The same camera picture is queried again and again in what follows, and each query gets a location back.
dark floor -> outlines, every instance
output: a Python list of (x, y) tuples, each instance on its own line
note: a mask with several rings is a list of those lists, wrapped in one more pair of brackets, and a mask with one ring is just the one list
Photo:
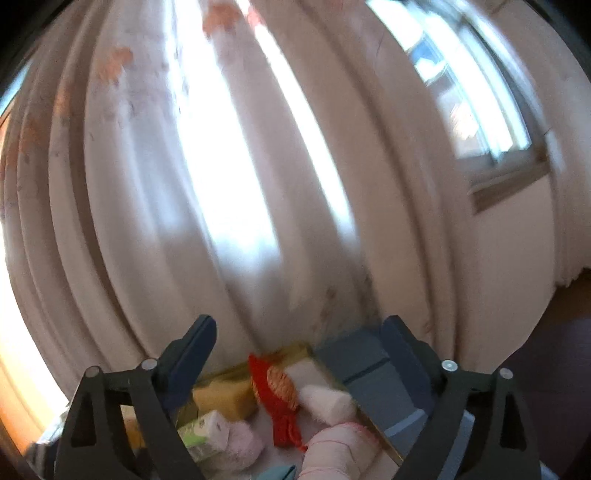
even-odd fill
[(591, 318), (591, 270), (585, 270), (568, 288), (556, 290), (537, 330), (584, 318)]
[(556, 291), (534, 333), (504, 365), (524, 393), (541, 460), (564, 475), (591, 433), (591, 272)]

white curtain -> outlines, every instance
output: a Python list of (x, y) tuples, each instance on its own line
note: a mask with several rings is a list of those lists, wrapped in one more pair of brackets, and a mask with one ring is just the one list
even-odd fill
[(386, 26), (363, 1), (297, 0), (316, 17), (373, 105), (376, 128), (396, 150), (433, 306), (441, 357), (479, 368), (479, 265), (475, 216), (436, 104)]
[(302, 30), (282, 31), (294, 49), (310, 47), (305, 31), (318, 39), (324, 97), (308, 82), (328, 87), (320, 57), (290, 58), (294, 75), (247, 2), (222, 6), (205, 19), (206, 3), (76, 0), (18, 94), (0, 182), (7, 262), (68, 396), (89, 365), (133, 368), (200, 313), (219, 325), (208, 371), (396, 313), (452, 354), (432, 333), (450, 265), (426, 266), (447, 247), (417, 227), (420, 195), (397, 166), (408, 140), (376, 130), (301, 8), (265, 15), (295, 9)]

red tassel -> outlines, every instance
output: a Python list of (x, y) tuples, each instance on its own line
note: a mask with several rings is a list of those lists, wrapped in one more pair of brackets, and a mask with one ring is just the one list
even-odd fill
[(269, 362), (248, 356), (252, 374), (252, 386), (258, 400), (273, 420), (273, 443), (276, 447), (298, 447), (306, 451), (301, 442), (301, 433), (296, 422), (300, 408), (296, 388), (281, 369)]

teal object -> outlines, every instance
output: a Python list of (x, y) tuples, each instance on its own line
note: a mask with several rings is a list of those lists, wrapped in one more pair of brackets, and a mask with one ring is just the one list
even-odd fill
[(256, 480), (296, 480), (295, 465), (281, 465), (269, 468), (257, 476)]

window sill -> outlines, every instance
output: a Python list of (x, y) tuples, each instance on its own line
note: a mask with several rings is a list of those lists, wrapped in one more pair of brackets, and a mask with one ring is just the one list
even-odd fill
[(518, 170), (473, 185), (470, 189), (470, 195), (476, 213), (483, 212), (513, 196), (548, 173), (550, 173), (549, 162), (546, 160), (536, 161), (521, 166)]

